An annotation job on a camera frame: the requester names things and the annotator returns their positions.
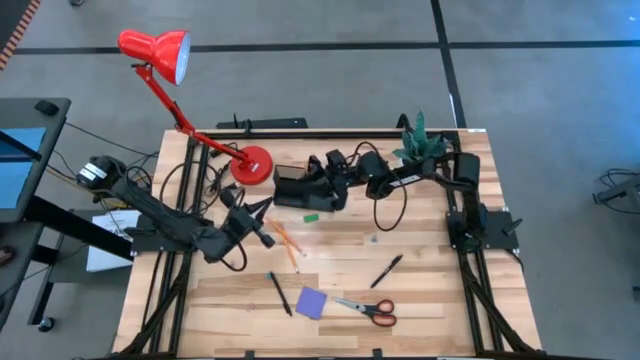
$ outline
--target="green block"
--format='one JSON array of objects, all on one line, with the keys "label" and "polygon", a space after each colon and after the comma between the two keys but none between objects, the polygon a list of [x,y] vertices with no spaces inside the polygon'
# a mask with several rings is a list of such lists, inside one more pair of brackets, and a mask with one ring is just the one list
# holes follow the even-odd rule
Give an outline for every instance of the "green block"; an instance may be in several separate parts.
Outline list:
[{"label": "green block", "polygon": [[307,216],[304,217],[304,222],[305,223],[314,222],[314,221],[318,221],[318,220],[320,220],[320,216],[318,216],[318,214],[307,215]]}]

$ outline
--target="wooden table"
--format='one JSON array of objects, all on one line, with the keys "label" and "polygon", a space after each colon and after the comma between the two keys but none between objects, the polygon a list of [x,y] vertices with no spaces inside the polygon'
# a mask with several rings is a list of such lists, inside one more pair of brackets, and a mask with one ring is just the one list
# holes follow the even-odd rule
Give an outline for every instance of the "wooden table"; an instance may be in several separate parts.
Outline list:
[{"label": "wooden table", "polygon": [[[482,201],[490,209],[504,207],[487,133],[460,130],[459,135],[462,150],[481,158]],[[345,155],[350,154],[361,140],[365,139],[235,141],[240,147],[265,147],[276,164],[304,166],[311,154],[323,163],[324,154],[330,150],[339,149]],[[391,151],[401,147],[400,139],[375,139],[372,142],[392,166],[397,166],[398,159]],[[184,161],[186,146],[186,136],[175,131],[165,133],[153,181],[156,195],[167,173]],[[196,150],[194,155],[196,160],[200,156],[198,152]],[[227,156],[220,156],[210,163],[219,168],[226,161]],[[194,166],[191,179],[196,178],[196,168]],[[167,204],[175,204],[179,178],[176,174],[169,181],[165,190]],[[223,184],[231,181],[228,176]],[[266,249],[255,235],[243,242],[249,263],[241,273],[233,273],[222,264],[207,264],[202,253],[197,253],[192,262],[178,355],[243,356],[245,350],[255,350],[256,356],[371,356],[373,348],[382,348],[385,356],[474,354],[457,255],[449,248],[445,226],[445,191],[431,181],[408,186],[409,202],[404,219],[396,230],[384,233],[376,231],[372,218],[373,201],[365,197],[364,190],[364,187],[349,189],[344,210],[319,213],[320,220],[313,223],[305,224],[302,218],[318,213],[316,211],[286,207],[269,210],[267,215],[282,221],[308,253],[306,258],[296,254],[299,275],[293,271],[282,244]],[[245,201],[255,202],[272,194],[273,181],[269,179],[249,187]],[[402,201],[402,191],[396,191],[379,202],[378,216],[382,226],[395,221]],[[206,216],[220,224],[226,212],[218,201]],[[374,290],[370,290],[371,282],[397,254],[404,254],[402,261]],[[489,250],[485,255],[497,307],[526,342],[539,348],[520,266],[504,251]],[[116,351],[131,342],[140,329],[155,259],[156,254],[143,254],[135,260],[114,344]],[[227,259],[235,266],[241,264],[237,249]],[[178,259],[174,274],[180,263]],[[332,300],[327,301],[319,321],[295,312],[289,317],[282,309],[273,284],[265,278],[268,271],[278,275],[292,308],[301,288],[309,286],[329,297],[366,304],[392,299],[396,304],[398,323],[392,328],[374,326],[367,317]],[[159,281],[156,284],[151,309],[158,296]],[[485,348],[490,349],[487,317],[479,303],[478,309]],[[160,349],[168,346],[171,314],[172,310],[165,319]]]}]

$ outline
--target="purple sponge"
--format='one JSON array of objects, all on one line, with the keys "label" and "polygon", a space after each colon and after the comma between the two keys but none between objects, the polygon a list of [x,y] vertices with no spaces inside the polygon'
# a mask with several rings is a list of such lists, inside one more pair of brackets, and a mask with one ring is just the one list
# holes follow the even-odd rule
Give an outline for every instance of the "purple sponge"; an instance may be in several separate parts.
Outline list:
[{"label": "purple sponge", "polygon": [[312,319],[319,320],[322,317],[322,309],[327,302],[327,294],[308,287],[303,287],[296,305],[296,312]]}]

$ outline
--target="potted plant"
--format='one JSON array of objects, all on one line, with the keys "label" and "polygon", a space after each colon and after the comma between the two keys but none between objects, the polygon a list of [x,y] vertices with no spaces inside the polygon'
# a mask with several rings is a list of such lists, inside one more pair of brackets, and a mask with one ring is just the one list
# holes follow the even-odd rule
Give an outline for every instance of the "potted plant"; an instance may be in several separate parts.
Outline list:
[{"label": "potted plant", "polygon": [[393,154],[402,159],[403,164],[414,161],[420,161],[428,157],[438,157],[447,151],[447,143],[441,135],[427,137],[425,130],[425,120],[422,111],[416,117],[416,128],[412,130],[410,126],[406,126],[402,132],[403,149],[393,150]]}]

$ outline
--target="concrete floor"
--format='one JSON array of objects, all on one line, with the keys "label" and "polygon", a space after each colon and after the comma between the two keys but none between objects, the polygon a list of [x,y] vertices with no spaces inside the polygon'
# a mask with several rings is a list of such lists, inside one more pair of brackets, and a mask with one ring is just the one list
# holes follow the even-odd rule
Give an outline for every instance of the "concrete floor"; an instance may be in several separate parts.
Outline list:
[{"label": "concrete floor", "polygon": [[[441,2],[452,42],[640,39],[633,0]],[[87,0],[80,8],[49,0],[21,47],[115,46],[126,27],[184,27],[198,45],[437,40],[427,0]],[[452,57],[467,125],[488,129],[507,203],[525,219],[518,235],[544,348],[637,359],[640,304],[631,286],[640,283],[638,225],[593,205],[591,193],[606,169],[640,168],[640,49],[454,50]],[[70,122],[152,152],[172,119],[130,62],[121,55],[14,56],[0,73],[0,96],[69,97]],[[388,127],[418,109],[431,127],[455,126],[439,50],[198,53],[183,85],[168,89],[201,128],[234,112],[304,116],[312,127]],[[137,158],[70,128],[57,150],[75,169],[92,154]],[[45,178],[39,192],[63,207],[91,208],[86,195],[56,179]],[[104,355],[126,270],[91,285],[57,286],[47,314],[59,324],[49,334],[25,325],[39,280],[21,289],[0,334],[0,358]]]}]

